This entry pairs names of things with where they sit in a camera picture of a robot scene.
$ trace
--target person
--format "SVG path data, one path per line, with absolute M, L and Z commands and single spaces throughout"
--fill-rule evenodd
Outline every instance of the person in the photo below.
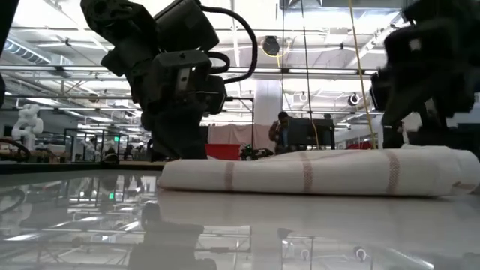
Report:
M 288 121 L 291 119 L 286 112 L 278 114 L 278 121 L 274 121 L 268 132 L 268 137 L 275 142 L 275 154 L 284 154 L 298 150 L 297 145 L 288 144 Z

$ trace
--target pillar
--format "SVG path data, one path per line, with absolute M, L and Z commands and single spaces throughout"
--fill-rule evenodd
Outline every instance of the pillar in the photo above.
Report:
M 282 111 L 283 92 L 279 80 L 261 79 L 256 81 L 255 113 L 253 123 L 271 125 L 278 120 Z

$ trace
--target black cable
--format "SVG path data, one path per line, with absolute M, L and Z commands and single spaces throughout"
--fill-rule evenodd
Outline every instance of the black cable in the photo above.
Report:
M 0 154 L 0 160 L 27 162 L 30 159 L 30 156 L 31 156 L 30 151 L 25 146 L 23 146 L 23 144 L 15 142 L 12 139 L 3 139 L 3 138 L 0 138 L 0 143 L 8 143 L 12 146 L 16 146 L 20 151 L 23 151 L 25 153 L 25 156 L 23 157 L 22 156 L 17 157 L 11 154 Z
M 21 206 L 22 203 L 25 201 L 25 192 L 21 191 L 18 188 L 15 188 L 13 190 L 0 193 L 0 198 L 2 197 L 19 197 L 19 200 L 15 202 L 12 206 L 7 207 L 4 210 L 1 210 L 0 215 L 7 214 L 8 212 L 12 212 L 13 210 Z
M 310 74 L 308 73 L 308 52 L 307 52 L 307 33 L 305 31 L 305 15 L 303 11 L 303 0 L 300 0 L 301 5 L 301 18 L 304 21 L 303 24 L 303 39 L 305 44 L 305 65 L 307 66 L 307 90 L 308 90 L 308 110 L 310 111 L 310 121 L 314 123 L 314 116 L 312 114 L 312 100 L 310 95 Z
M 228 58 L 227 55 L 224 55 L 221 52 L 206 52 L 206 55 L 209 58 L 220 59 L 223 62 L 225 62 L 225 65 L 221 67 L 211 67 L 210 74 L 220 74 L 223 72 L 227 72 L 228 69 L 230 68 L 230 58 Z
M 247 31 L 248 36 L 252 40 L 252 62 L 250 64 L 250 67 L 248 68 L 247 73 L 245 73 L 241 76 L 235 77 L 235 78 L 225 79 L 225 81 L 224 81 L 225 84 L 239 82 L 241 80 L 245 80 L 245 79 L 249 78 L 250 76 L 252 76 L 252 74 L 255 71 L 255 68 L 257 68 L 258 43 L 257 43 L 257 37 L 255 36 L 254 30 L 252 30 L 252 28 L 248 25 L 248 22 L 245 21 L 245 19 L 242 18 L 242 16 L 238 15 L 237 13 L 235 13 L 231 10 L 227 10 L 225 8 L 206 7 L 206 6 L 200 5 L 200 9 L 202 11 L 205 11 L 205 12 L 226 14 L 226 15 L 229 15 L 229 16 L 233 17 L 235 20 L 238 20 L 241 23 L 241 25 L 245 28 L 245 31 Z

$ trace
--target cable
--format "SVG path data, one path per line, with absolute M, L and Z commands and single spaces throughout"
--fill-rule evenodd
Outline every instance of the cable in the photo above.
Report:
M 248 22 L 245 21 L 245 19 L 242 18 L 242 16 L 238 15 L 237 13 L 235 13 L 231 10 L 227 10 L 225 8 L 206 7 L 204 5 L 200 5 L 200 9 L 202 11 L 205 11 L 205 12 L 226 14 L 226 15 L 229 15 L 229 16 L 233 17 L 235 20 L 238 20 L 241 23 L 241 25 L 245 28 L 245 31 L 247 31 L 248 36 L 252 40 L 252 62 L 250 63 L 250 67 L 248 68 L 247 73 L 245 73 L 241 76 L 238 76 L 238 77 L 225 79 L 225 81 L 224 81 L 225 84 L 239 82 L 241 80 L 245 80 L 245 79 L 249 78 L 250 76 L 252 76 L 252 74 L 255 71 L 255 68 L 257 68 L 258 43 L 257 43 L 257 37 L 255 36 L 254 30 L 252 30 L 252 28 L 248 25 Z
M 370 112 L 368 112 L 367 96 L 365 95 L 365 85 L 363 83 L 362 64 L 360 63 L 360 54 L 359 54 L 359 43 L 357 42 L 357 32 L 355 30 L 355 19 L 353 17 L 353 0 L 348 0 L 348 5 L 350 8 L 350 17 L 352 18 L 353 40 L 355 41 L 355 53 L 357 55 L 358 74 L 360 75 L 361 94 L 363 95 L 363 104 L 365 107 L 365 112 L 367 114 L 368 128 L 370 128 L 370 136 L 372 138 L 372 148 L 377 149 L 377 143 L 375 142 L 375 136 L 374 136 L 374 127 L 372 126 L 372 118 L 370 116 Z
M 225 65 L 221 67 L 211 67 L 210 68 L 210 74 L 220 74 L 223 72 L 227 72 L 228 69 L 230 68 L 230 58 L 228 58 L 227 55 L 224 55 L 221 52 L 206 52 L 205 53 L 209 58 L 213 59 L 220 59 L 223 62 L 225 62 Z
M 313 116 L 313 113 L 312 113 L 312 100 L 310 99 L 311 93 L 310 93 L 310 74 L 308 72 L 307 31 L 305 30 L 305 15 L 304 15 L 304 10 L 303 10 L 303 0 L 300 0 L 300 2 L 301 2 L 300 3 L 301 4 L 301 18 L 304 21 L 304 24 L 303 24 L 303 39 L 304 39 L 304 44 L 305 44 L 305 65 L 307 66 L 308 110 L 309 110 L 309 113 L 310 113 L 310 122 L 312 123 L 313 130 L 315 131 L 316 147 L 317 147 L 318 150 L 320 150 L 317 127 L 315 127 L 314 116 Z
M 10 154 L 0 154 L 1 160 L 27 162 L 30 159 L 30 156 L 31 156 L 30 151 L 25 146 L 23 146 L 23 144 L 15 142 L 12 139 L 4 139 L 4 138 L 0 138 L 0 143 L 8 143 L 12 146 L 16 146 L 18 147 L 20 152 L 23 151 L 25 153 L 25 156 L 23 157 L 22 156 L 17 157 L 15 155 L 10 155 Z
M 276 59 L 277 59 L 277 65 L 278 65 L 278 67 L 280 67 L 280 58 L 281 58 L 281 57 L 284 57 L 284 56 L 289 52 L 290 44 L 288 44 L 287 46 L 288 46 L 288 47 L 286 48 L 287 51 L 284 52 L 283 55 L 278 55 L 278 54 L 277 54 L 277 55 L 269 55 L 269 54 L 263 49 L 262 46 L 261 46 L 260 48 L 262 49 L 262 52 L 263 52 L 266 56 L 272 57 L 272 58 L 276 58 Z
M 311 121 L 312 126 L 313 126 L 313 131 L 315 131 L 315 140 L 316 140 L 316 150 L 320 150 L 320 144 L 318 142 L 318 133 L 317 133 L 317 127 L 314 124 L 314 121 Z

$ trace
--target folded cloth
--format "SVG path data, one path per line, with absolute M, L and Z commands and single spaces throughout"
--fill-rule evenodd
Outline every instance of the folded cloth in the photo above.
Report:
M 480 182 L 469 151 L 446 147 L 300 151 L 258 161 L 178 160 L 160 187 L 180 191 L 438 197 L 468 194 Z

